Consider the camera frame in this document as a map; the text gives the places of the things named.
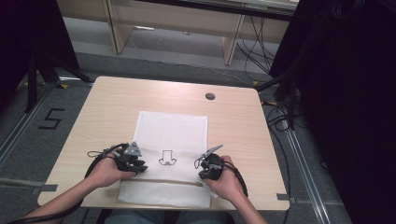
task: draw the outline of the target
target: hand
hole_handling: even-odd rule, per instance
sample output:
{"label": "hand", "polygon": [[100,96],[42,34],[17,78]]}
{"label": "hand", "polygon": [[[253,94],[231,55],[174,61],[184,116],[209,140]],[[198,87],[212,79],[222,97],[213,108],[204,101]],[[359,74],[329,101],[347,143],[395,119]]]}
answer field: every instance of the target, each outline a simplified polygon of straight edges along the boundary
{"label": "hand", "polygon": [[[223,156],[221,157],[224,161],[233,164],[231,157]],[[244,195],[242,186],[239,180],[236,178],[232,170],[227,167],[223,168],[221,177],[218,180],[205,179],[205,183],[213,189],[222,199],[227,201],[232,201]]]}
{"label": "hand", "polygon": [[[114,154],[107,153],[108,157],[115,158]],[[101,159],[87,176],[97,188],[108,187],[121,179],[131,178],[136,175],[134,172],[120,171],[116,163],[111,158]]]}

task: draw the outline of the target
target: black printed symbol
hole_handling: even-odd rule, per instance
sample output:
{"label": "black printed symbol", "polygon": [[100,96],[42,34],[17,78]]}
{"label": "black printed symbol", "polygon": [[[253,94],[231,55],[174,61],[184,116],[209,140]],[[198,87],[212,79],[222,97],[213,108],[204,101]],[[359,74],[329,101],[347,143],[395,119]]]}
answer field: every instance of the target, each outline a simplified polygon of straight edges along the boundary
{"label": "black printed symbol", "polygon": [[52,108],[47,114],[47,116],[44,118],[44,120],[55,120],[56,121],[55,125],[53,127],[39,126],[38,129],[54,130],[56,129],[56,127],[58,127],[58,124],[59,122],[61,122],[61,119],[50,118],[50,114],[52,113],[52,111],[64,111],[64,109]]}
{"label": "black printed symbol", "polygon": [[176,163],[176,159],[172,158],[172,150],[164,150],[163,158],[158,160],[161,165],[174,165]]}

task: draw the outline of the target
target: light wood tabletop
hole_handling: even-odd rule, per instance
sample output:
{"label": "light wood tabletop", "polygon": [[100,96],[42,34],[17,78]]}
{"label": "light wood tabletop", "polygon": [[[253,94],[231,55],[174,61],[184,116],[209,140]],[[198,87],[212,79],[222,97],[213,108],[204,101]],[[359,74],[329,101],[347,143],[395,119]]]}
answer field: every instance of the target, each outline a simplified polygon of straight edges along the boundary
{"label": "light wood tabletop", "polygon": [[[213,93],[216,98],[207,100],[207,93]],[[208,148],[224,144],[217,154],[232,157],[254,206],[258,210],[289,208],[289,201],[280,201],[276,196],[286,194],[286,189],[255,90],[120,77],[96,79],[46,182],[58,188],[41,192],[38,203],[48,202],[84,177],[92,162],[88,151],[131,143],[139,111],[207,116]],[[121,203],[119,189],[120,182],[97,189],[85,198],[82,206],[158,208]],[[234,207],[212,197],[210,209],[233,210]]]}

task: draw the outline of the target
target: person's leg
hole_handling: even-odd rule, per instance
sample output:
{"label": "person's leg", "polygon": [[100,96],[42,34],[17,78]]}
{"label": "person's leg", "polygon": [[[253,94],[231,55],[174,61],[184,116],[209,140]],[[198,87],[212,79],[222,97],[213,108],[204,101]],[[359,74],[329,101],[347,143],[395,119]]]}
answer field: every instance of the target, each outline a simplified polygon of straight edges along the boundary
{"label": "person's leg", "polygon": [[163,211],[161,210],[113,210],[106,219],[106,224],[162,224]]}
{"label": "person's leg", "polygon": [[226,212],[186,211],[180,212],[177,224],[226,224]]}

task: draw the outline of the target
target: white cloth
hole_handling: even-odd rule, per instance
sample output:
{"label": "white cloth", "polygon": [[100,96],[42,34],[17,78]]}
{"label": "white cloth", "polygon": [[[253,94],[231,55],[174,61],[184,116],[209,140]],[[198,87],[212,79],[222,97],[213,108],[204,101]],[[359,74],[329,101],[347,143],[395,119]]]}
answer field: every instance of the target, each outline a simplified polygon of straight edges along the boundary
{"label": "white cloth", "polygon": [[120,184],[126,203],[210,207],[194,162],[207,150],[207,117],[141,111],[134,131],[148,169]]}

